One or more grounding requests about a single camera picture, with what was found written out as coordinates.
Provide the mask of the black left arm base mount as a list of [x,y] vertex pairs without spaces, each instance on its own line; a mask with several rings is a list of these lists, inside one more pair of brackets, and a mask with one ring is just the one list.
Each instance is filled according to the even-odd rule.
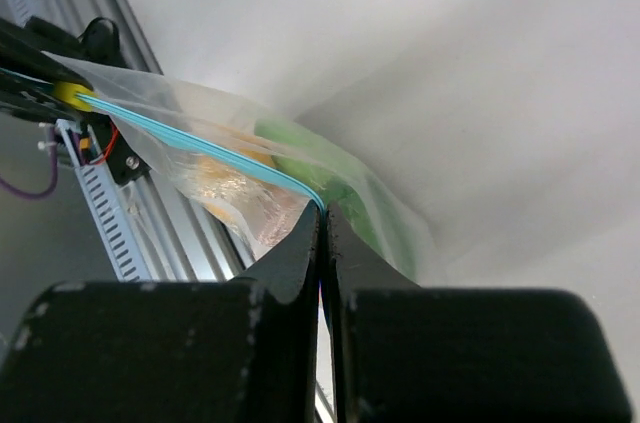
[[[118,25],[106,17],[96,17],[89,22],[79,37],[85,60],[97,67],[94,78],[98,97],[115,105],[124,100],[125,92],[116,76],[129,70],[123,55]],[[88,117],[95,136],[116,184],[124,186],[146,175],[150,166],[139,154],[143,133],[132,123],[114,116],[106,110],[92,113]]]

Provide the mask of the clear zip bag teal zipper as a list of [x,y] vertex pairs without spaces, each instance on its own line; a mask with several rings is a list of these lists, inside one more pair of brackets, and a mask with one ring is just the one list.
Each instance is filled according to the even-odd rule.
[[[292,231],[308,204],[316,205],[321,211],[335,206],[341,212],[338,205],[325,205],[313,190],[275,167],[272,156],[276,147],[256,136],[254,125],[260,119],[296,122],[273,109],[215,88],[131,69],[115,77],[120,81],[125,97],[113,105],[100,99],[95,91],[94,78],[90,74],[97,72],[96,66],[72,58],[64,58],[63,64],[92,84],[93,92],[83,95],[83,100],[91,105],[92,110],[106,110],[167,140],[169,146],[176,149],[177,153],[170,157],[164,173],[186,198],[204,207],[193,179],[195,154],[212,156],[274,186],[273,205],[268,210],[266,224],[257,235],[238,233],[227,225],[254,257],[264,256],[281,242]],[[446,275],[442,260],[426,221],[398,201],[412,216],[414,236],[421,249],[416,276],[408,278],[421,285],[444,282]]]

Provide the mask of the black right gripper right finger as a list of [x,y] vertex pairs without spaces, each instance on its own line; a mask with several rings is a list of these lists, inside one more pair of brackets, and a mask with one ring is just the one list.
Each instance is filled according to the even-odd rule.
[[601,326],[558,289],[422,287],[326,215],[341,422],[629,422]]

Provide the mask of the yellow toy lemon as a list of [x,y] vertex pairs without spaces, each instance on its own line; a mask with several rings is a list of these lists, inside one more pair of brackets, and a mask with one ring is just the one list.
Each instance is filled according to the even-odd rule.
[[257,235],[273,205],[274,186],[209,155],[195,154],[193,163],[193,179],[204,207],[238,233]]

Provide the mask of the green toy bell pepper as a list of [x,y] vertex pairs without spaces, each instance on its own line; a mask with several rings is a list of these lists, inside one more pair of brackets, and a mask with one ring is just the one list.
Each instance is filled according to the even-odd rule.
[[369,168],[327,139],[289,121],[260,119],[254,134],[273,143],[278,171],[336,204],[352,229],[405,276],[416,276],[421,253],[412,216]]

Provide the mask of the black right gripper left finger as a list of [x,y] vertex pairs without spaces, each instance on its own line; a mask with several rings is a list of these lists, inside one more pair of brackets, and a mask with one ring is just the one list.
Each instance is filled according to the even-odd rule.
[[1,367],[5,422],[311,422],[320,214],[224,283],[65,282]]

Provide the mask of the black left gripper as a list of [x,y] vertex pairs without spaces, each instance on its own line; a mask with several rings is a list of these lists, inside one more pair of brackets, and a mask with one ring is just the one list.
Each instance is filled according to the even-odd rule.
[[1,112],[34,123],[81,121],[92,111],[79,96],[93,86],[58,57],[86,52],[73,35],[31,17],[24,26],[1,20]]

